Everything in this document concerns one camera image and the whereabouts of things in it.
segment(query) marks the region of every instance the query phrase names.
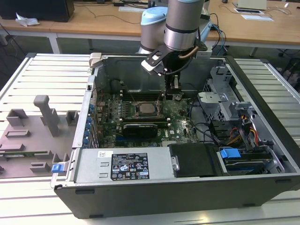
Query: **blue clip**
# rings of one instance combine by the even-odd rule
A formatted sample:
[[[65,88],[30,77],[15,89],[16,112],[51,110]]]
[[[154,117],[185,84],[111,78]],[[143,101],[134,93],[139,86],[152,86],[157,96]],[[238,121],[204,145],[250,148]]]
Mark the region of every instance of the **blue clip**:
[[[62,165],[62,164],[54,164],[52,166],[51,172],[52,173],[63,173],[64,172],[64,165]]]
[[[223,149],[220,151],[222,158],[241,158],[238,149]]]

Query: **power supply label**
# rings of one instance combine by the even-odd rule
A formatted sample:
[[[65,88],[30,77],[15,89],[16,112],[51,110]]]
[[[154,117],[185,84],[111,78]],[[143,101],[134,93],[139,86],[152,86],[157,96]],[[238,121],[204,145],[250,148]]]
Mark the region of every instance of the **power supply label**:
[[[149,179],[149,165],[147,153],[113,154],[111,179]]]

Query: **white label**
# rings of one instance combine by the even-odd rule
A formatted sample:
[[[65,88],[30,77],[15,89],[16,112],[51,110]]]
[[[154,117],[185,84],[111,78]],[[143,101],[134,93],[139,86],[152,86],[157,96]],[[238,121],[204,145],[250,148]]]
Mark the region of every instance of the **white label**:
[[[17,157],[25,157],[24,155],[7,155],[6,158],[17,158]]]
[[[148,172],[140,172],[140,175],[148,175]]]
[[[99,151],[98,158],[110,158],[112,157],[113,151]]]

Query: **computer case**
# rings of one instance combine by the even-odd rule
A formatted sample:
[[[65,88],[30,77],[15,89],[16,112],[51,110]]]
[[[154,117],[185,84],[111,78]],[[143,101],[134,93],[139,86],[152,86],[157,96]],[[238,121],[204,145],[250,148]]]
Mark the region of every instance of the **computer case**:
[[[68,22],[74,12],[73,0],[1,0],[0,16],[15,19],[16,13],[27,18]]]

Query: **white paper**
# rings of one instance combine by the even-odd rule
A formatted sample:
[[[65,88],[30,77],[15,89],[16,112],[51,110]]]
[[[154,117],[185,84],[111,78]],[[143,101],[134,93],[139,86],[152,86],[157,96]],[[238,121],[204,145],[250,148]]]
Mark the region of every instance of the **white paper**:
[[[129,6],[120,6],[119,7],[119,11],[122,12],[137,12],[137,13],[142,13],[143,11],[145,11],[145,9],[143,8],[134,8],[134,7],[129,7]]]
[[[18,15],[17,13],[16,13],[16,16],[17,16],[17,18],[16,18],[17,23],[21,24],[24,27],[32,26],[32,25],[39,25],[39,22],[36,18],[28,19],[28,18]]]
[[[274,21],[269,17],[262,17],[259,15],[241,15],[246,20],[260,20],[260,21]]]

